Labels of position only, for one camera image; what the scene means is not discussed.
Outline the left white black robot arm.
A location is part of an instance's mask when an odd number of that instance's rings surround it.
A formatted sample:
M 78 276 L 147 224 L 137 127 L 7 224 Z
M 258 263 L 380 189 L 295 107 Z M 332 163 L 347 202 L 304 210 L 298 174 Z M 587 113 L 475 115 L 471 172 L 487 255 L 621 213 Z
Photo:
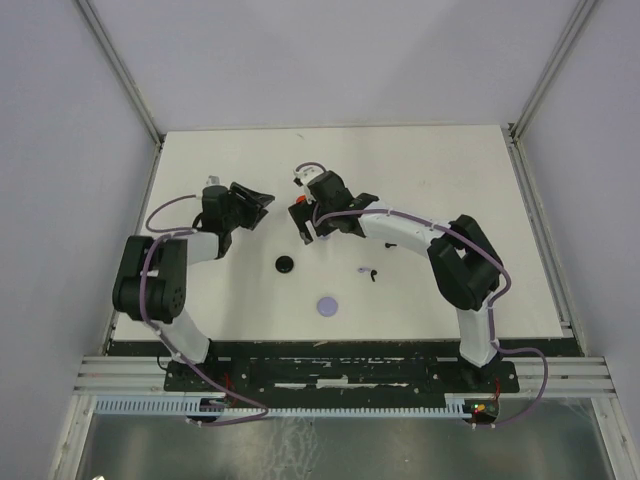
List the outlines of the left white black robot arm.
M 197 199 L 201 210 L 189 226 L 154 229 L 156 234 L 130 236 L 125 244 L 112 290 L 114 309 L 140 322 L 169 349 L 175 361 L 188 364 L 187 379 L 209 390 L 221 378 L 220 364 L 208 357 L 210 339 L 186 311 L 188 268 L 224 258 L 232 234 L 240 228 L 254 230 L 275 201 L 271 194 L 248 189 L 236 182 L 228 187 L 209 185 L 199 195 L 169 200 L 164 208 L 182 200 Z

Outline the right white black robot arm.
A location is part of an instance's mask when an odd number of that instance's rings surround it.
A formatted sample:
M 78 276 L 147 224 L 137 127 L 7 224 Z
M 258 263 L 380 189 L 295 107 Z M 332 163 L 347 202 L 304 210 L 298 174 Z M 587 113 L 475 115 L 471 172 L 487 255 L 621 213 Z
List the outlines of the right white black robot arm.
M 304 195 L 288 211 L 305 244 L 339 231 L 429 260 L 438 291 L 456 310 L 460 382 L 472 391 L 491 384 L 500 362 L 493 295 L 507 274 L 477 221 L 461 215 L 437 222 L 398 211 L 369 193 L 354 196 L 338 174 L 314 162 L 296 167 L 294 183 Z

